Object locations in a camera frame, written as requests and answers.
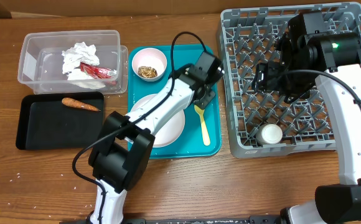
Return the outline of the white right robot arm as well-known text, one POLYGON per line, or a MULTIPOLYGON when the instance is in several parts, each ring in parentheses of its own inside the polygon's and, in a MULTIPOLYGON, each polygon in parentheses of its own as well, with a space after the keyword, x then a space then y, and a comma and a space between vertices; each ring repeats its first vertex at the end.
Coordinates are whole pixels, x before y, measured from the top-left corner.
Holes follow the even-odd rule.
POLYGON ((361 220, 361 38, 331 34, 321 11, 288 21, 278 41, 279 62, 260 63, 252 88, 277 91, 293 103, 316 87, 330 117, 339 158, 338 184, 322 185, 315 198, 284 208, 278 223, 346 223, 361 220))

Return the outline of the white napkin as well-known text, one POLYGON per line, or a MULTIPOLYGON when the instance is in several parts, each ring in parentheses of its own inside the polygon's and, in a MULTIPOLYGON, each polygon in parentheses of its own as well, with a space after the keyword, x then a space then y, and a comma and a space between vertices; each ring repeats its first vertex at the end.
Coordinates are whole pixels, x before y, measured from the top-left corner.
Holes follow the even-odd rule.
POLYGON ((93 66, 100 64, 95 45, 87 45, 84 42, 76 43, 73 47, 63 51, 62 57, 62 73, 67 76, 67 80, 80 80, 73 85, 90 90, 99 90, 105 87, 102 82, 85 82, 85 80, 92 80, 93 77, 81 71, 80 68, 81 63, 93 66))

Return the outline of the orange carrot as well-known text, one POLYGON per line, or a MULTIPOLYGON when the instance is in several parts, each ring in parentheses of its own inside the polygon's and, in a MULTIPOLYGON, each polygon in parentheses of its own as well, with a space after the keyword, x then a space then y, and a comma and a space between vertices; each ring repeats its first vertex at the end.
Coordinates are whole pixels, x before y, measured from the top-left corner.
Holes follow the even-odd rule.
POLYGON ((62 104, 71 108, 77 108, 77 109, 83 109, 83 110, 89 110, 89 111, 100 111, 95 106, 83 103, 81 101, 75 100, 73 98, 63 98, 62 104))

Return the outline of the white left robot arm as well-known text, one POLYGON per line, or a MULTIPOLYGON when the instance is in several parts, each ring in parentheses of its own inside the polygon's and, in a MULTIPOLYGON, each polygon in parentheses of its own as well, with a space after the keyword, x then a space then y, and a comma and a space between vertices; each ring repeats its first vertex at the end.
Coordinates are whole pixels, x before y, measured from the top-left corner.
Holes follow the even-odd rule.
POLYGON ((147 103, 126 115, 113 112, 107 117, 88 158, 98 186, 89 223, 122 222, 126 194, 146 170, 156 134, 190 105, 204 109, 223 74, 221 60, 202 52, 195 64, 171 72, 166 85, 147 103))

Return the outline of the pale green cup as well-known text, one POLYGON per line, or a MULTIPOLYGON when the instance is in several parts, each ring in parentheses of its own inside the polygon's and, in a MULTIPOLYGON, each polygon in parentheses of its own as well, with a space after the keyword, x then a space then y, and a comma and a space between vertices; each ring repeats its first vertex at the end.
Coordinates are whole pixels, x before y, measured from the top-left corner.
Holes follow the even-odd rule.
POLYGON ((256 140, 262 144, 277 144, 282 140, 283 131, 276 124, 264 124, 259 127, 256 140))

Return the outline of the red snack wrapper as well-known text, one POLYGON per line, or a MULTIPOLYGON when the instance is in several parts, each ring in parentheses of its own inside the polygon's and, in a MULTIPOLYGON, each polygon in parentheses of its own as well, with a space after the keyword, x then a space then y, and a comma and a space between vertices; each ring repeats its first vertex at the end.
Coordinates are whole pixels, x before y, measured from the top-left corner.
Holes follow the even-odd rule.
POLYGON ((82 72, 85 72, 87 75, 95 78, 95 79, 114 79, 116 80, 118 77, 116 70, 111 70, 109 68, 101 68, 94 65, 89 65, 85 63, 81 63, 79 69, 82 72))

